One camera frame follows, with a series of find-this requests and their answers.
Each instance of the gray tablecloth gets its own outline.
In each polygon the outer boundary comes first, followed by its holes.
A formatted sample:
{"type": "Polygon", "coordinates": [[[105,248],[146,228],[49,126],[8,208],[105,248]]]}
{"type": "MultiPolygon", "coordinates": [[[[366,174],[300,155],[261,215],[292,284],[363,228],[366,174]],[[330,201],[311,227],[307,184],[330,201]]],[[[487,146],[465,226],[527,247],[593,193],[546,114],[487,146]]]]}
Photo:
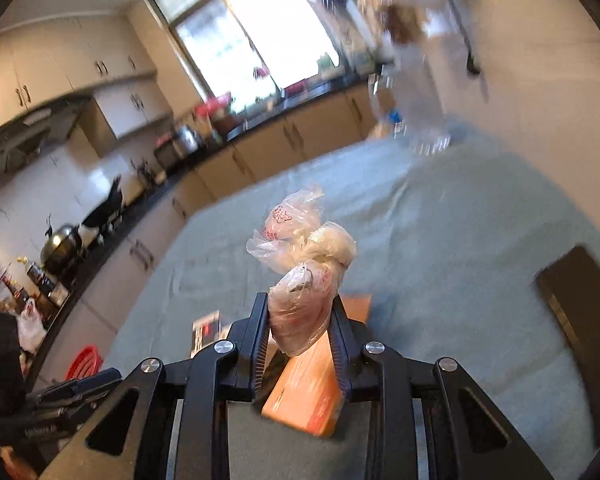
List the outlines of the gray tablecloth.
{"type": "MultiPolygon", "coordinates": [[[[362,143],[293,168],[196,214],[155,270],[105,366],[188,357],[191,323],[248,316],[279,276],[245,243],[287,194],[318,182],[324,219],[358,242],[344,293],[373,294],[368,325],[405,356],[454,356],[509,417],[556,479],[594,454],[586,394],[570,348],[532,285],[539,269],[600,234],[555,186],[469,127],[431,158],[398,140],[362,143]]],[[[366,406],[344,409],[320,440],[230,406],[239,479],[363,477],[366,406]]],[[[420,446],[420,458],[424,459],[420,446]]],[[[421,472],[426,461],[420,462],[421,472]]]]}

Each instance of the orange box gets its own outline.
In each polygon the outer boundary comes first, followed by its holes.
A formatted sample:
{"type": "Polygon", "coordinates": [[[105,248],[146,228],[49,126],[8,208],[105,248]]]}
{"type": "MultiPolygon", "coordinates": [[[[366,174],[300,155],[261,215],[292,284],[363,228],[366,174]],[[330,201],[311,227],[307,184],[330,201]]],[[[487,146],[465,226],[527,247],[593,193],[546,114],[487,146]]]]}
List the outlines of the orange box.
{"type": "MultiPolygon", "coordinates": [[[[366,322],[371,295],[340,298],[349,319],[366,322]]],[[[342,401],[329,336],[324,333],[306,352],[289,360],[262,414],[296,430],[325,437],[335,429],[342,401]]]]}

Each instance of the white plastic bag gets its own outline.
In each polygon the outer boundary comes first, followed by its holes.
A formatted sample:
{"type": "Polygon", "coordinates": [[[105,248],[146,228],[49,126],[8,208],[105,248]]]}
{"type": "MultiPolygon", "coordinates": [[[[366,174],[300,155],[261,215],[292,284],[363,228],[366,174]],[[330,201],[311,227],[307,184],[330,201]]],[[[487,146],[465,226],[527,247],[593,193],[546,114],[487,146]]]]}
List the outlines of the white plastic bag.
{"type": "Polygon", "coordinates": [[[36,308],[36,301],[30,298],[22,313],[16,318],[18,321],[18,341],[20,348],[35,354],[45,338],[46,330],[42,326],[42,318],[36,308]]]}
{"type": "Polygon", "coordinates": [[[325,332],[331,303],[356,257],[356,242],[338,224],[320,225],[320,187],[286,197],[254,232],[247,251],[284,274],[269,289],[271,335],[289,356],[305,352],[325,332]]]}

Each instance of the window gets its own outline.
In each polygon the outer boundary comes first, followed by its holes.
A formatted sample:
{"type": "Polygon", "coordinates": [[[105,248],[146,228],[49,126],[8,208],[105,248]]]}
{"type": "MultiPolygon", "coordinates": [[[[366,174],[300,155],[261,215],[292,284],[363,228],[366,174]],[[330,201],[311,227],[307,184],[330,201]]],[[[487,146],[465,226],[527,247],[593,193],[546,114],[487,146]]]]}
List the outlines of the window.
{"type": "Polygon", "coordinates": [[[307,0],[154,1],[206,86],[216,96],[231,91],[236,110],[317,75],[320,58],[339,65],[307,0]],[[269,76],[254,78],[264,66],[269,76]]]}

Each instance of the window frame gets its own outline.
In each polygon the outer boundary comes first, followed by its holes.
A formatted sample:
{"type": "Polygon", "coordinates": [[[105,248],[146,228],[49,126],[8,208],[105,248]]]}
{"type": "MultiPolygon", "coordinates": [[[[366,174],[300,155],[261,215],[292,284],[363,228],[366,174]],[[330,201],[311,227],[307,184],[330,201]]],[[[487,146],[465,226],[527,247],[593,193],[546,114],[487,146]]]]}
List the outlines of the window frame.
{"type": "MultiPolygon", "coordinates": [[[[182,55],[183,59],[189,65],[191,71],[193,72],[194,76],[198,80],[198,83],[200,84],[202,89],[205,91],[206,96],[204,98],[217,97],[214,94],[214,92],[212,91],[211,86],[209,86],[209,84],[206,82],[206,78],[202,75],[202,71],[200,70],[200,68],[196,64],[196,61],[193,59],[193,57],[191,56],[191,54],[185,47],[184,42],[182,41],[182,39],[180,38],[180,35],[178,34],[178,31],[176,30],[176,28],[179,25],[181,25],[184,21],[186,21],[187,18],[189,18],[190,16],[195,14],[198,10],[200,10],[202,7],[204,7],[206,4],[208,4],[212,0],[198,0],[195,4],[190,6],[188,9],[184,10],[181,14],[179,14],[171,22],[169,22],[166,19],[166,17],[160,10],[160,7],[158,6],[158,4],[155,0],[148,0],[148,1],[149,1],[150,5],[152,6],[152,8],[154,9],[156,15],[162,21],[162,24],[167,28],[171,37],[178,45],[178,47],[180,49],[180,54],[182,55]]],[[[229,1],[222,0],[222,2],[225,4],[226,8],[229,10],[231,15],[234,17],[235,21],[238,23],[238,25],[242,29],[245,37],[247,38],[247,40],[249,41],[249,44],[251,45],[251,48],[257,54],[257,56],[260,58],[260,61],[262,62],[262,65],[264,66],[265,63],[264,63],[264,60],[262,59],[262,56],[260,55],[260,53],[258,52],[258,49],[254,45],[253,40],[251,39],[249,33],[247,32],[247,30],[245,30],[245,28],[242,26],[242,23],[240,22],[238,17],[235,15],[234,10],[231,8],[231,5],[229,4],[229,1]]],[[[329,29],[324,26],[324,23],[322,22],[322,20],[320,19],[319,16],[318,16],[318,19],[322,23],[322,26],[324,27],[324,31],[327,33],[327,37],[331,40],[331,44],[333,45],[334,49],[338,53],[338,56],[340,57],[340,62],[346,63],[344,53],[341,52],[340,46],[337,44],[336,41],[334,41],[333,37],[331,36],[331,34],[329,32],[329,29]]],[[[281,96],[282,89],[278,86],[278,84],[276,83],[275,79],[273,79],[273,77],[271,77],[271,80],[273,81],[273,84],[276,86],[276,93],[278,94],[278,96],[281,96]]]]}

